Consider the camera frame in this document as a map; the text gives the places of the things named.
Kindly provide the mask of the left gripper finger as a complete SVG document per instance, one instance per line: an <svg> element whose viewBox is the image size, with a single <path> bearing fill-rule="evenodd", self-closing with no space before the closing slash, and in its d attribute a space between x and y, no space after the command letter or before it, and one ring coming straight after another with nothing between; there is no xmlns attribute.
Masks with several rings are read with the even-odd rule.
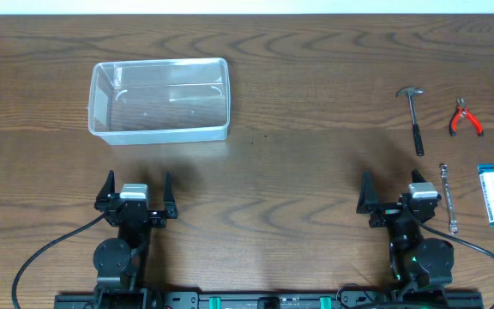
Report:
<svg viewBox="0 0 494 309"><path fill-rule="evenodd" d="M172 193L172 176L170 173L166 174L163 202L166 209L173 209L175 207L175 199Z"/></svg>
<svg viewBox="0 0 494 309"><path fill-rule="evenodd" d="M115 174L112 170L109 171L105 183L101 187L95 202L107 203L111 200L112 195L115 193Z"/></svg>

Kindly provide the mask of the clear plastic container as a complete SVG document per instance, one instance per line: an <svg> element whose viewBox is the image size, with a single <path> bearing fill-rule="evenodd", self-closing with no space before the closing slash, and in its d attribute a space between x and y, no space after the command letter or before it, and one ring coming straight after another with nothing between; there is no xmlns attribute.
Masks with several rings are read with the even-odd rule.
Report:
<svg viewBox="0 0 494 309"><path fill-rule="evenodd" d="M113 146L223 141L231 109L224 58L104 62L93 67L87 123Z"/></svg>

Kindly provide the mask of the small steel hammer black grip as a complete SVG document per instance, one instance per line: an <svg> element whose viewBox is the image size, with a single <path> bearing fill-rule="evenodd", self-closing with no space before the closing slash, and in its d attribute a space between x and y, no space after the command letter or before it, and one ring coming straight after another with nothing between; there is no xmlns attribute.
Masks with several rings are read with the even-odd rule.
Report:
<svg viewBox="0 0 494 309"><path fill-rule="evenodd" d="M413 98L416 95L420 95L423 93L424 93L424 90L422 88L407 87L407 88L401 89L396 95L396 96L401 96L404 94L407 97L409 108L410 108L410 113L411 113L411 118L412 118L414 147L415 147L415 152L416 152L417 156L424 156L425 151L424 151L424 145L423 145L422 136L420 133L418 120L416 117L416 111L415 111L415 107L414 107Z"/></svg>

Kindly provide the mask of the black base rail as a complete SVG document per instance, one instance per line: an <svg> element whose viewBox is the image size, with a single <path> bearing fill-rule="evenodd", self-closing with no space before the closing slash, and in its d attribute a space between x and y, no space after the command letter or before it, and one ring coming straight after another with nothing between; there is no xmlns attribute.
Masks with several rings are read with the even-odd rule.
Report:
<svg viewBox="0 0 494 309"><path fill-rule="evenodd" d="M55 308L287 309L287 308L482 308L480 293L410 293L393 298L377 291L341 289L335 293L199 294L197 292L99 292L61 294Z"/></svg>

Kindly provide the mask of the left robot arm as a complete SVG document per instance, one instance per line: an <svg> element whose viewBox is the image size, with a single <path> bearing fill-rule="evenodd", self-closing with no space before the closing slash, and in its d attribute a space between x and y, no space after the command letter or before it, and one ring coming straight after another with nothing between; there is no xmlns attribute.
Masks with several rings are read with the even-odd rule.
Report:
<svg viewBox="0 0 494 309"><path fill-rule="evenodd" d="M118 229L117 237L102 241L93 254L97 270L96 308L154 308L153 292L142 286L151 232L178 217L172 178L166 175L162 210L149 208L148 186L126 184L115 190L115 175L108 173L94 207Z"/></svg>

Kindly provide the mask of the red handled pliers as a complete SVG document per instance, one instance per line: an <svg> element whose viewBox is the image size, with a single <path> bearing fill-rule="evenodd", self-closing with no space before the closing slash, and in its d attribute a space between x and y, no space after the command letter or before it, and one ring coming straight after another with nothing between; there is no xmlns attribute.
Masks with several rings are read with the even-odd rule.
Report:
<svg viewBox="0 0 494 309"><path fill-rule="evenodd" d="M449 121L449 134L457 135L457 127L462 119L466 118L473 126L477 136L484 135L484 127L479 120L470 112L466 106L466 101L460 97L456 100L455 112Z"/></svg>

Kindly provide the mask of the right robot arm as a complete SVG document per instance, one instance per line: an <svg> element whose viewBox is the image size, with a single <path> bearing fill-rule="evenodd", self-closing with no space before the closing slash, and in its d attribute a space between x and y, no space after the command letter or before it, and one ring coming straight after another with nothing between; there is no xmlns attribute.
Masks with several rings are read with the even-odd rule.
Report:
<svg viewBox="0 0 494 309"><path fill-rule="evenodd" d="M446 240L426 238L420 231L420 225L435 216L441 196L418 170L412 171L412 180L407 193L396 202L384 203L378 200L371 174L365 172L356 212L369 216L369 227L388 231L390 268L398 282L390 298L446 306L454 247Z"/></svg>

